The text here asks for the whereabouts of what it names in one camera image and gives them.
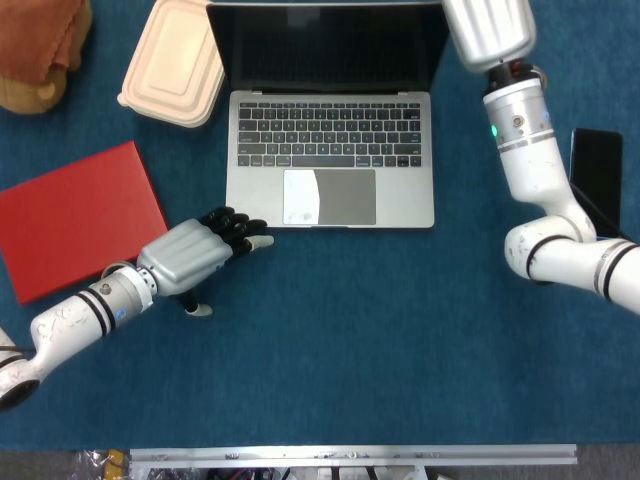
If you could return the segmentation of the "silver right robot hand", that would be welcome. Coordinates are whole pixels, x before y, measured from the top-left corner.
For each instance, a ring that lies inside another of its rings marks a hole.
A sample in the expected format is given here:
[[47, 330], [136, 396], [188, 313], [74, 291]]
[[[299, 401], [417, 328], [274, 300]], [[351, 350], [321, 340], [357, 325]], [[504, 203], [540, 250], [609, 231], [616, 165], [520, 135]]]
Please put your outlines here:
[[527, 57], [536, 45], [536, 24], [527, 0], [441, 2], [458, 58], [475, 74]]

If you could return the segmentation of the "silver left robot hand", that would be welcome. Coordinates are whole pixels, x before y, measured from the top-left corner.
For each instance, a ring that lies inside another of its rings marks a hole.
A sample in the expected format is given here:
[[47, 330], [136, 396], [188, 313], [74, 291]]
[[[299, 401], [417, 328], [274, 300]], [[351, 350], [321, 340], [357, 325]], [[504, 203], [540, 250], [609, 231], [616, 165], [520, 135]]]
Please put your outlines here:
[[226, 263], [270, 247], [267, 223], [223, 206], [176, 225], [148, 245], [136, 259], [138, 270], [154, 279], [156, 294], [176, 299], [184, 311], [205, 317], [213, 308], [197, 300], [195, 287]]

